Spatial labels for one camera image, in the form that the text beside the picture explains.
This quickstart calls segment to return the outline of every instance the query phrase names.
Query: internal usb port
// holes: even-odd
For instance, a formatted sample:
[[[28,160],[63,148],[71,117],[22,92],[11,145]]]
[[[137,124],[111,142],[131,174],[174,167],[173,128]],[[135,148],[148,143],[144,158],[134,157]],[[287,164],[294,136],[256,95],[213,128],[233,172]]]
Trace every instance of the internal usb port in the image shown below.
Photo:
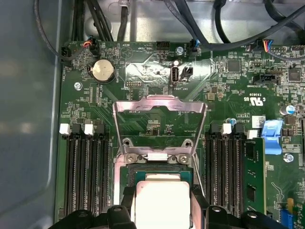
[[[176,66],[171,68],[171,81],[172,83],[179,81],[179,69]]]

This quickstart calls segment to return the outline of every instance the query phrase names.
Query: white dimm latch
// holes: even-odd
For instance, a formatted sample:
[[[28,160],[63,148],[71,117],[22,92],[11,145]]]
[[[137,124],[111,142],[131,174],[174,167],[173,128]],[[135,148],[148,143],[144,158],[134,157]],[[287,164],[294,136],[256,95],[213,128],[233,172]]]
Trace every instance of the white dimm latch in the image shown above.
[[[71,134],[70,125],[68,123],[61,123],[59,127],[59,133],[61,135],[70,135]]]
[[[93,126],[93,124],[85,124],[85,131],[84,131],[84,133],[86,135],[93,136],[93,134],[94,134],[94,126]]]
[[[230,123],[223,123],[220,132],[222,135],[229,135],[232,133],[232,125]]]
[[[258,130],[248,130],[247,132],[247,139],[256,138],[258,135]]]

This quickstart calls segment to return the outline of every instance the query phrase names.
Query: blue connector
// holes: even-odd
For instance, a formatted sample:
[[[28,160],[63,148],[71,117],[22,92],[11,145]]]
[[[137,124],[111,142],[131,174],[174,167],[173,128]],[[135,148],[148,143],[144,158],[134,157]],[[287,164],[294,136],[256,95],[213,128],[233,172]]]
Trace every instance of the blue connector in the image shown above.
[[[289,229],[293,229],[293,215],[287,209],[280,210],[281,224]]]
[[[282,120],[265,121],[261,135],[265,139],[265,154],[280,155],[282,153],[282,148],[279,144],[282,126]]]

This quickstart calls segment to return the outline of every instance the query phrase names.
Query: blue wire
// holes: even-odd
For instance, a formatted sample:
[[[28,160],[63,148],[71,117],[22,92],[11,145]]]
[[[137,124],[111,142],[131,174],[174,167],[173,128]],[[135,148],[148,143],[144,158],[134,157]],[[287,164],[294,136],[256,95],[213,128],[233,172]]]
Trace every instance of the blue wire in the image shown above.
[[[271,49],[271,44],[273,43],[273,40],[271,40],[270,42],[269,42],[269,44],[268,44],[268,51],[270,51],[270,49]]]

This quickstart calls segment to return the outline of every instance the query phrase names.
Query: metal retention frame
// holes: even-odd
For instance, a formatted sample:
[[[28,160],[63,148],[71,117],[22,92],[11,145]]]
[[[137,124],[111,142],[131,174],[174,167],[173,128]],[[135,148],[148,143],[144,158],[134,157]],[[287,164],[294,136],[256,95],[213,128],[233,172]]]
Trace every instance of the metal retention frame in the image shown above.
[[[197,128],[195,135],[195,143],[191,147],[167,147],[163,150],[154,150],[150,147],[126,147],[123,145],[122,136],[120,132],[120,125],[118,123],[118,113],[122,113],[124,111],[150,111],[154,107],[157,106],[165,106],[169,111],[175,112],[195,112],[198,114],[202,114],[202,117],[199,122],[199,128]],[[113,117],[115,122],[115,127],[118,136],[119,142],[119,152],[117,157],[115,158],[115,169],[114,169],[114,203],[119,204],[120,198],[120,168],[125,166],[124,156],[127,153],[164,153],[176,155],[181,153],[183,149],[185,152],[191,154],[193,159],[193,165],[195,168],[195,172],[198,178],[198,182],[202,191],[203,196],[203,186],[200,179],[199,167],[196,163],[196,148],[198,146],[198,142],[200,139],[200,135],[203,129],[204,120],[206,117],[207,104],[203,102],[182,102],[178,97],[173,95],[148,95],[147,97],[143,97],[139,101],[117,101],[112,105],[113,108]]]

